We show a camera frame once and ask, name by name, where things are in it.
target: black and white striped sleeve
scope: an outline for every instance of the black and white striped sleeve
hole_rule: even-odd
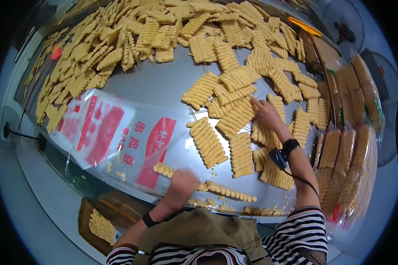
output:
[[[318,207],[296,209],[278,224],[274,236],[261,238],[275,264],[325,263],[325,218]]]
[[[120,247],[114,249],[106,258],[106,265],[131,265],[135,251],[131,248]]]

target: orange handle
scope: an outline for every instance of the orange handle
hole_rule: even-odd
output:
[[[299,19],[296,19],[294,17],[288,17],[287,21],[300,26],[303,30],[308,32],[309,34],[316,35],[317,37],[321,37],[321,32],[318,30],[312,28],[311,26],[305,24],[304,22],[300,21]]]

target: person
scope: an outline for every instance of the person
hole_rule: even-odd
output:
[[[274,131],[282,144],[293,139],[288,127],[269,102],[251,98],[260,110],[257,119]],[[288,157],[294,176],[307,180],[318,193],[310,162],[297,146]],[[189,264],[262,265],[326,263],[325,217],[314,189],[295,180],[295,210],[279,223],[273,236],[259,236],[256,220],[227,217],[204,209],[179,211],[199,186],[190,171],[179,169],[165,197],[115,243],[108,265]]]

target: cardboard box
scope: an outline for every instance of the cardboard box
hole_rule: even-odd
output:
[[[311,64],[313,69],[319,72],[323,71],[323,67],[318,59],[317,52],[314,50],[312,40],[309,39],[308,33],[306,33],[303,29],[299,30],[299,35],[301,36],[303,43],[304,43],[304,50],[305,50],[305,60],[307,63]],[[335,49],[333,49],[329,44],[327,44],[321,38],[314,38],[318,50],[323,57],[323,60],[326,64],[326,68],[338,71],[343,64],[343,59],[340,58],[339,54]]]

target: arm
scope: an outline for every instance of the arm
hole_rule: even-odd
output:
[[[165,197],[149,212],[154,222],[163,222],[180,210],[199,186],[199,179],[190,170],[177,170],[171,179]],[[115,243],[113,249],[126,246],[137,250],[148,227],[140,220],[128,229]]]
[[[282,144],[289,139],[293,139],[287,125],[281,120],[280,115],[273,105],[268,101],[258,101],[254,97],[251,98],[251,103],[257,106],[261,113],[257,115],[256,119],[260,124],[274,131]],[[301,147],[298,146],[290,153],[288,162],[292,175],[307,180],[314,186],[317,192],[319,191],[317,179],[314,175],[311,164]],[[296,209],[310,205],[320,207],[320,200],[310,186],[298,181],[297,179],[294,179],[294,182],[297,190]]]

